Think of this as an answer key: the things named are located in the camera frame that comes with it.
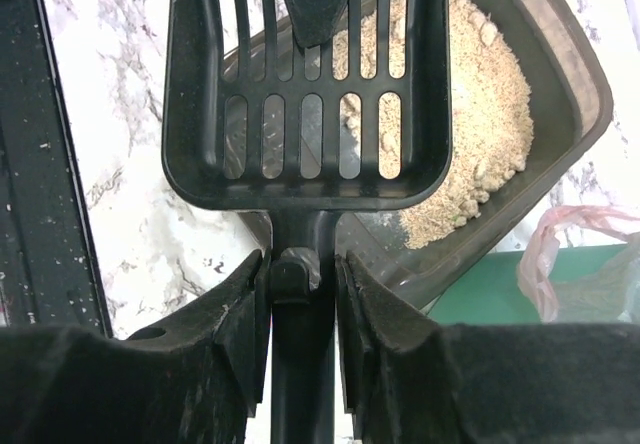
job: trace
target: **green object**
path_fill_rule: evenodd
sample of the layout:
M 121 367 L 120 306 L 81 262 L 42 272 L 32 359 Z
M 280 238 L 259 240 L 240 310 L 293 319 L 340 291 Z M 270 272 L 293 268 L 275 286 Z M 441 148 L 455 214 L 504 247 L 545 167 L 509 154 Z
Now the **green object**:
M 600 270 L 624 245 L 561 249 L 551 274 L 572 281 Z M 533 304 L 522 295 L 516 267 L 522 252 L 488 254 L 438 299 L 429 317 L 440 324 L 526 324 L 540 322 Z

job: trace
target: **pink plastic bag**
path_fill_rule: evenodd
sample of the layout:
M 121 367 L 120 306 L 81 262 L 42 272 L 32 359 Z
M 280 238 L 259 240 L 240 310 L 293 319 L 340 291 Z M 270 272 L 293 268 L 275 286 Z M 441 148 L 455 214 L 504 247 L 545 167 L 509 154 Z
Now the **pink plastic bag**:
M 600 275 L 587 276 L 569 284 L 573 286 L 574 294 L 588 292 L 593 295 L 601 293 L 606 283 L 609 288 L 604 289 L 605 292 L 617 293 L 613 300 L 619 308 L 616 312 L 616 315 L 619 314 L 618 319 L 632 320 L 629 317 L 620 316 L 628 316 L 632 312 L 631 308 L 638 300 L 635 297 L 636 286 L 638 287 L 637 295 L 640 296 L 640 275 L 637 270 L 629 273 L 630 266 L 635 264 L 640 257 L 640 216 L 632 215 L 618 208 L 560 206 L 545 212 L 518 265 L 518 287 L 533 303 L 542 322 L 558 320 L 559 311 L 570 304 L 558 299 L 556 291 L 559 288 L 554 289 L 549 275 L 553 270 L 560 249 L 560 241 L 556 238 L 556 234 L 570 226 L 597 231 L 628 244 L 627 249 L 622 251 L 619 256 L 612 258 L 603 267 Z M 601 294 L 591 301 L 597 302 L 598 299 L 601 302 L 612 301 L 609 296 L 603 299 Z M 580 296 L 578 299 L 571 299 L 571 301 L 573 303 L 582 301 L 580 303 L 582 305 L 589 301 L 589 296 Z

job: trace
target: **litter clump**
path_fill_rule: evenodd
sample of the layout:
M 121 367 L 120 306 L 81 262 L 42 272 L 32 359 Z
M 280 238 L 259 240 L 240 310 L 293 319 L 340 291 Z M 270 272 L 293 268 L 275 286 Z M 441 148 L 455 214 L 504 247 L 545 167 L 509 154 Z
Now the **litter clump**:
M 406 0 L 391 1 L 389 70 L 404 74 Z M 399 211 L 407 232 L 405 245 L 419 249 L 442 239 L 480 216 L 481 205 L 516 172 L 523 172 L 533 141 L 529 113 L 531 90 L 489 16 L 470 0 L 449 0 L 449 42 L 453 118 L 453 158 L 440 188 L 424 202 Z M 367 16 L 361 31 L 361 72 L 376 72 L 376 16 Z M 334 75 L 348 73 L 346 31 L 333 40 Z M 343 122 L 360 141 L 359 106 L 341 102 Z M 380 104 L 380 173 L 400 170 L 400 100 L 385 95 Z

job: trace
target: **white marble surface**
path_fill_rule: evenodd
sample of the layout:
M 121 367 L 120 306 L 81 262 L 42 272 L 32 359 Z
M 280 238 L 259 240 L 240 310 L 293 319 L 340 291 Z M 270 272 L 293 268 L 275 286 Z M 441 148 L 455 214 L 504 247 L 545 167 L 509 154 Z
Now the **white marble surface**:
M 233 9 L 232 0 L 222 1 L 223 9 Z M 640 206 L 632 173 L 640 168 L 640 153 L 633 152 L 640 149 L 633 97 L 640 58 L 624 0 L 567 1 L 610 79 L 615 121 L 498 251 L 523 248 L 553 205 Z M 221 282 L 257 244 L 236 215 L 191 208 L 164 180 L 160 125 L 169 0 L 46 0 L 46 7 L 113 325 L 125 337 Z M 258 31 L 259 8 L 250 10 Z M 229 49 L 236 36 L 226 34 Z M 570 245 L 602 242 L 579 232 L 567 237 Z M 346 439 L 349 421 L 339 417 L 337 435 Z M 268 427 L 264 406 L 257 420 L 247 442 L 266 442 L 256 437 Z

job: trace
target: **black plastic holder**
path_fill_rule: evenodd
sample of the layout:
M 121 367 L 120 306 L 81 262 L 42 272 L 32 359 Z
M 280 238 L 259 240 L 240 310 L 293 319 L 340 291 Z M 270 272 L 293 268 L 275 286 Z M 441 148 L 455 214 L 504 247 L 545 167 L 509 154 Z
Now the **black plastic holder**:
M 638 442 L 640 327 L 440 327 L 352 254 L 335 265 L 356 439 Z M 78 327 L 0 329 L 0 442 L 243 443 L 264 385 L 269 267 L 269 251 L 254 251 L 126 341 Z M 334 442 L 324 437 L 297 442 Z
M 43 0 L 0 0 L 0 302 L 112 335 Z

